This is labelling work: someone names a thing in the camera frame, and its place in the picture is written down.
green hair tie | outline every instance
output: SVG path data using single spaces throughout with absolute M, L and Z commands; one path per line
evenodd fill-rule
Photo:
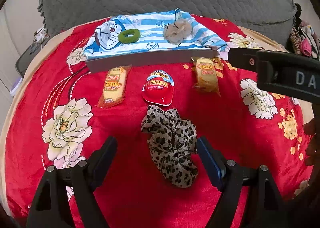
M 119 33 L 118 40 L 120 43 L 135 43 L 140 38 L 140 31 L 138 29 L 129 29 L 124 30 L 123 32 Z

hand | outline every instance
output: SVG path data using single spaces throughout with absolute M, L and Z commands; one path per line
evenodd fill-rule
M 304 124 L 303 131 L 306 135 L 314 135 L 316 133 L 315 119 L 313 118 L 310 122 Z M 315 157 L 320 156 L 320 133 L 319 138 L 313 136 L 306 149 L 306 154 L 309 156 L 305 159 L 306 165 L 313 165 L 315 163 Z

leopard print scrunchie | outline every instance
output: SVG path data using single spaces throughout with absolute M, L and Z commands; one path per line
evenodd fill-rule
M 164 178 L 181 188 L 191 186 L 198 175 L 190 158 L 196 153 L 196 126 L 190 120 L 182 120 L 177 109 L 163 111 L 149 105 L 141 131 L 152 133 L 147 143 Z

packaged snack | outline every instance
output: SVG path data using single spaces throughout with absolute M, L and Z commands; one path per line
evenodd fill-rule
M 142 89 L 142 97 L 145 101 L 169 106 L 173 98 L 174 82 L 169 74 L 163 70 L 151 73 Z
M 214 62 L 209 58 L 192 57 L 196 67 L 197 83 L 192 87 L 207 91 L 216 92 L 220 96 L 217 73 L 214 69 Z
M 108 71 L 98 107 L 109 108 L 124 100 L 124 88 L 130 68 L 131 66 L 121 66 Z

red cap-shaped package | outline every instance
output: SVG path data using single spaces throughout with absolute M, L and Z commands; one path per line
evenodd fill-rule
M 169 106 L 172 102 L 174 82 L 169 74 L 162 70 L 151 73 L 142 89 L 145 101 Z

